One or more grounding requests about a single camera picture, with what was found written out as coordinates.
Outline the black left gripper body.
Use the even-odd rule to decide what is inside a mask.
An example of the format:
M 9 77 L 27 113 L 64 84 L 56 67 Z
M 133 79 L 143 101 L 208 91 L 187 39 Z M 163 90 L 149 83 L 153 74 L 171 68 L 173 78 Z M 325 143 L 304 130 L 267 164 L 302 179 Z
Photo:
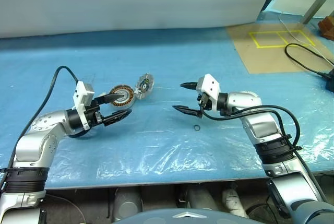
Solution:
M 90 128 L 103 123 L 104 117 L 100 112 L 100 105 L 104 103 L 105 100 L 103 98 L 95 98 L 89 106 L 85 106 L 85 117 Z

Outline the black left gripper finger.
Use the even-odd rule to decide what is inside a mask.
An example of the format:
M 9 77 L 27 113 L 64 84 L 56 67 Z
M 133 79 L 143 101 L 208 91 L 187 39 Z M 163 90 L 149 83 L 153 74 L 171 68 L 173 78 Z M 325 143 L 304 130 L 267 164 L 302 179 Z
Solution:
M 112 103 L 115 100 L 119 99 L 119 98 L 123 98 L 123 95 L 120 93 L 108 93 L 99 97 L 94 98 L 94 100 L 98 103 L 98 104 L 108 104 L 108 103 Z
M 126 118 L 131 113 L 132 113 L 131 109 L 116 111 L 116 112 L 112 113 L 111 115 L 109 115 L 107 117 L 103 117 L 102 123 L 103 123 L 104 126 L 114 124 L 114 123 L 119 122 L 122 119 Z

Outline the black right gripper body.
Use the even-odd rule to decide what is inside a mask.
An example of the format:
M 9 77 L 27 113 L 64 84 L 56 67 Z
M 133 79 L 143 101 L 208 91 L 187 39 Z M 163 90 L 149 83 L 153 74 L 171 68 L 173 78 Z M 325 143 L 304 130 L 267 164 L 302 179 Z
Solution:
M 206 93 L 200 93 L 197 97 L 199 108 L 201 111 L 207 110 L 211 111 L 211 100 Z

